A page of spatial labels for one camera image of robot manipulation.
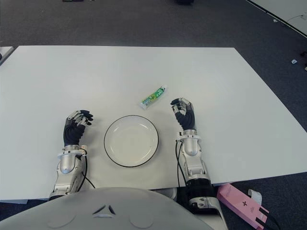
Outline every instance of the robotic hand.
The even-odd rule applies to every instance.
[[[179,132],[177,136],[177,141],[181,142],[181,145],[179,156],[176,157],[178,165],[183,165],[182,174],[186,183],[188,208],[194,214],[219,214],[226,226],[205,163],[201,159],[201,138],[197,136],[193,105],[185,98],[177,98],[171,105],[177,121],[183,128],[183,133]]]
[[[86,125],[91,125],[93,115],[86,110],[73,112],[66,118],[64,127],[64,148],[59,155],[57,167],[58,178],[50,194],[50,200],[70,193],[78,192],[84,183],[87,173],[86,146],[79,146]]]

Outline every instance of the toothpaste tube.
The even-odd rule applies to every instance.
[[[161,86],[156,92],[148,96],[146,99],[142,100],[139,105],[142,107],[144,110],[146,110],[150,104],[158,100],[158,98],[165,92],[167,89],[167,86]]]

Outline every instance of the black cable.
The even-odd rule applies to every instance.
[[[178,186],[179,186],[179,188],[180,188],[178,166],[179,166],[179,168],[180,168],[180,171],[181,171],[181,174],[182,174],[182,177],[183,177],[183,180],[184,180],[184,184],[185,184],[186,186],[187,186],[187,181],[186,181],[186,178],[185,178],[185,176],[184,176],[182,167],[181,167],[180,162],[179,162],[179,156],[180,156],[180,152],[181,152],[181,148],[182,148],[183,142],[181,141],[181,144],[180,144],[180,147],[179,147],[179,153],[178,153],[178,154],[177,154],[177,144],[178,144],[178,142],[176,141],[177,179],[178,179]]]
[[[86,151],[85,149],[82,149],[82,150],[85,151],[85,156],[84,156],[84,159],[85,159],[85,173],[84,173],[84,175],[83,175],[82,182],[81,182],[81,184],[80,184],[80,186],[79,186],[77,192],[80,191],[80,189],[81,189],[81,187],[82,187],[82,185],[83,185],[83,183],[84,183],[84,181],[85,181],[85,179],[86,179],[86,174],[87,174],[87,157],[86,157],[87,151]]]
[[[286,22],[290,21],[291,19],[297,18],[297,17],[303,17],[303,15],[294,16],[294,17],[288,19]]]
[[[93,183],[90,181],[90,179],[88,179],[84,174],[83,172],[81,172],[82,175],[85,177],[85,179],[93,186],[93,188],[96,188],[95,185],[93,185]]]

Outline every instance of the white table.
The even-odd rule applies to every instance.
[[[138,102],[163,84],[167,93],[142,110]],[[181,129],[169,103],[180,96],[193,102],[212,183],[306,171],[306,132],[234,48],[20,46],[0,67],[0,199],[49,196],[76,109],[95,117],[80,144],[97,187],[177,186]],[[157,153],[136,168],[104,149],[107,128],[125,115],[148,118],[159,133]]]

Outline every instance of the pink box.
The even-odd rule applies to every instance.
[[[217,198],[255,229],[264,229],[260,223],[265,224],[269,211],[231,184],[220,186]]]

